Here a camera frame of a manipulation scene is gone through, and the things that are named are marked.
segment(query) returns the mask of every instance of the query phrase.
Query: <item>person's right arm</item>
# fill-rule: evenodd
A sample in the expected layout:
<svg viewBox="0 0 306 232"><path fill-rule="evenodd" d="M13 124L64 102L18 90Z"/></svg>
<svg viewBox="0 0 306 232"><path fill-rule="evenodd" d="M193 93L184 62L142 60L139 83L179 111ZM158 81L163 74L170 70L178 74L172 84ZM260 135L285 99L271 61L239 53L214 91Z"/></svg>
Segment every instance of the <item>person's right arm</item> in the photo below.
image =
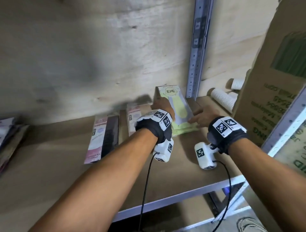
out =
<svg viewBox="0 0 306 232"><path fill-rule="evenodd" d="M189 122L208 127L218 116L218 110L206 106ZM306 178L245 138L231 144L228 153L279 226L306 231Z"/></svg>

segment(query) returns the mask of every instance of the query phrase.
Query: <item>person's right hand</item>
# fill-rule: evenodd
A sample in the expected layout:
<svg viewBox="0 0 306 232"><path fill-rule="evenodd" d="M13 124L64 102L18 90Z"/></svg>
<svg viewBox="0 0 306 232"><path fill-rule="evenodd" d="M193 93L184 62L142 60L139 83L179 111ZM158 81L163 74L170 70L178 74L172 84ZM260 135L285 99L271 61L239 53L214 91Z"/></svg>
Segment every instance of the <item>person's right hand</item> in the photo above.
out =
<svg viewBox="0 0 306 232"><path fill-rule="evenodd" d="M194 115L191 119L188 120L189 123L197 122L197 127L208 127L212 120L220 116L220 112L214 107L207 105L202 109L194 112Z"/></svg>

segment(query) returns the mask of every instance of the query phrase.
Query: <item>product package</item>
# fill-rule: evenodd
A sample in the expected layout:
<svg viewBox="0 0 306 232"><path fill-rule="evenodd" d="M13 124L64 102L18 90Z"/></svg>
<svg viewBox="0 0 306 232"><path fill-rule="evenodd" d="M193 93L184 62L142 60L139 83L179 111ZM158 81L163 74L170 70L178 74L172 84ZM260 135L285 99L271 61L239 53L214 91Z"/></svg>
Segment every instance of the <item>product package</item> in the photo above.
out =
<svg viewBox="0 0 306 232"><path fill-rule="evenodd" d="M172 136L198 130L196 123L190 124L188 120L193 117L193 113L183 97L178 85L157 87L159 95L166 97L175 112L175 122L172 122Z"/></svg>
<svg viewBox="0 0 306 232"><path fill-rule="evenodd" d="M94 163L118 146L119 116L95 117L92 136L84 164Z"/></svg>
<svg viewBox="0 0 306 232"><path fill-rule="evenodd" d="M129 136L131 136L136 132L135 130L136 120L149 111L151 111L150 104L143 104L143 105L136 105L135 103L128 104L126 108L126 116L128 121Z"/></svg>

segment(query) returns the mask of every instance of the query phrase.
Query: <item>plywood wall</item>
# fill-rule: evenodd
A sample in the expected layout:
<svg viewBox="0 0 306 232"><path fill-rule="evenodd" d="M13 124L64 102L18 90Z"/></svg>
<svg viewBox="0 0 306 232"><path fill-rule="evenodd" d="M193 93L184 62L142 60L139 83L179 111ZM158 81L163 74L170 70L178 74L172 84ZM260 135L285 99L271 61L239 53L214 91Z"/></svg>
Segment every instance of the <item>plywood wall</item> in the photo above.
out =
<svg viewBox="0 0 306 232"><path fill-rule="evenodd" d="M185 90L190 0L0 0L0 116L46 124ZM245 76L277 0L215 0L200 95Z"/></svg>

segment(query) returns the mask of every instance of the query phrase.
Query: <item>person's left arm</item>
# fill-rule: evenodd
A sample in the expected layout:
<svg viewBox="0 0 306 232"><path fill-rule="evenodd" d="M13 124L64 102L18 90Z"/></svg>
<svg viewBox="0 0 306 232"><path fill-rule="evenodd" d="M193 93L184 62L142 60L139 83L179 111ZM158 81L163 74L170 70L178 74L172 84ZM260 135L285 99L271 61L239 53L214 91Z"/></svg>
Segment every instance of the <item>person's left arm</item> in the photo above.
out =
<svg viewBox="0 0 306 232"><path fill-rule="evenodd" d="M174 118L167 99L157 100L152 108ZM135 132L79 177L30 231L107 231L157 139L146 128Z"/></svg>

